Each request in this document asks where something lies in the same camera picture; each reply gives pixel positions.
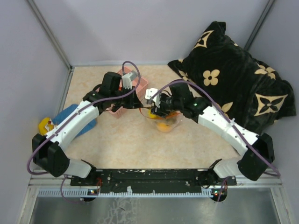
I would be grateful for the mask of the clear zip top bag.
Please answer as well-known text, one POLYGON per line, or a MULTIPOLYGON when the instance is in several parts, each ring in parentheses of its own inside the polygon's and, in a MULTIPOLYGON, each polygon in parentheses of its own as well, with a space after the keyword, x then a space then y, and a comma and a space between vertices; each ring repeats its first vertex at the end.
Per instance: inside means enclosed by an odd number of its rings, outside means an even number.
POLYGON ((172 131, 175 127, 177 127, 182 122, 183 114, 179 111, 171 112, 165 118, 157 115, 155 119, 150 119, 148 117, 148 111, 150 111, 150 106, 146 103, 146 100, 144 98, 141 100, 141 102, 143 103, 144 107, 139 109, 140 114, 143 117, 145 117, 148 123, 153 127, 155 127, 156 129, 157 129, 156 127, 157 123, 165 123, 172 127, 171 129, 172 131))

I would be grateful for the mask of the pink plastic basket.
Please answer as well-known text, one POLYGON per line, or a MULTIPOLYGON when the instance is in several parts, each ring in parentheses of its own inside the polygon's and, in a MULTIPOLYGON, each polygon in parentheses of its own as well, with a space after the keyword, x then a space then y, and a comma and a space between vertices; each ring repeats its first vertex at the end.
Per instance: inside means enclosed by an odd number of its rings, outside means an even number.
MULTIPOLYGON (((135 70, 131 70, 128 67, 124 67, 124 72, 125 74, 129 72, 137 73, 135 70)), ((145 78, 141 77, 140 84, 136 89, 136 94, 140 100, 144 98, 147 87, 148 87, 148 81, 145 78)), ((122 116, 126 111, 127 111, 126 108, 123 108, 122 106, 119 105, 111 105, 111 107, 108 109, 108 112, 117 119, 120 116, 122 116)))

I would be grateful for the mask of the orange peach fruit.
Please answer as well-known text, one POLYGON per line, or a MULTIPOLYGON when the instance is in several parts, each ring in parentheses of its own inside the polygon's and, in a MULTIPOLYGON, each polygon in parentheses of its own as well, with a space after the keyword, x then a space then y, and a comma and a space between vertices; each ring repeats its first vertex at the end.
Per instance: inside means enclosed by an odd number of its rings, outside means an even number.
POLYGON ((159 131, 164 132, 164 133, 168 133, 172 129, 172 127, 170 125, 167 125, 165 123, 157 123, 156 127, 159 131))

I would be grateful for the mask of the yellow lemon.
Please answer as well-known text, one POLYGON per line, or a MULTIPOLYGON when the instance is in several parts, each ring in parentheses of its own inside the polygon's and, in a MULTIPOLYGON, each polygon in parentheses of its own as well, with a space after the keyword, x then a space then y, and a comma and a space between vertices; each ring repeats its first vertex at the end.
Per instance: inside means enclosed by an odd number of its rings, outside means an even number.
POLYGON ((157 115, 152 114, 151 111, 148 111, 148 117, 149 117, 150 119, 155 119, 155 118, 157 117, 157 115))

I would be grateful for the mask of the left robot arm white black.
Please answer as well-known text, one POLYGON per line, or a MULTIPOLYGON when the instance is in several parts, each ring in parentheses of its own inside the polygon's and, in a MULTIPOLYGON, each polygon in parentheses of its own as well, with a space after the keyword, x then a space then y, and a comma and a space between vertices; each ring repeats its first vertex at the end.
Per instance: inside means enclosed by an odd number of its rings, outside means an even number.
POLYGON ((127 109, 142 106, 136 93, 138 86, 132 84, 135 79, 141 80, 139 72, 129 72, 123 76, 107 72, 102 83, 87 93, 75 110, 57 127, 45 135, 36 134, 33 137, 33 153, 29 161, 53 177, 77 176, 87 185, 94 184, 97 173, 92 171, 92 165, 83 160, 68 158, 65 151, 79 132, 112 104, 121 104, 127 109))

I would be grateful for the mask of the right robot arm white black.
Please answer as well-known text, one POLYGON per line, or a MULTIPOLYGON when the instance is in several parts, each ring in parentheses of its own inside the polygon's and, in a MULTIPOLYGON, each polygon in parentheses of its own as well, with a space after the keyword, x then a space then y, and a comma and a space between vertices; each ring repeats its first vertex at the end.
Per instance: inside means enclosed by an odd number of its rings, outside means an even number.
POLYGON ((215 185, 227 177, 243 175, 251 181, 257 181, 275 160, 273 141, 266 133, 261 135, 249 131, 230 120, 222 110, 203 97, 195 97, 186 83, 170 85, 171 94, 151 88, 147 89, 145 99, 151 105, 151 113, 166 117, 179 111, 214 131, 228 142, 239 154, 225 160, 217 160, 209 172, 209 181, 215 185))

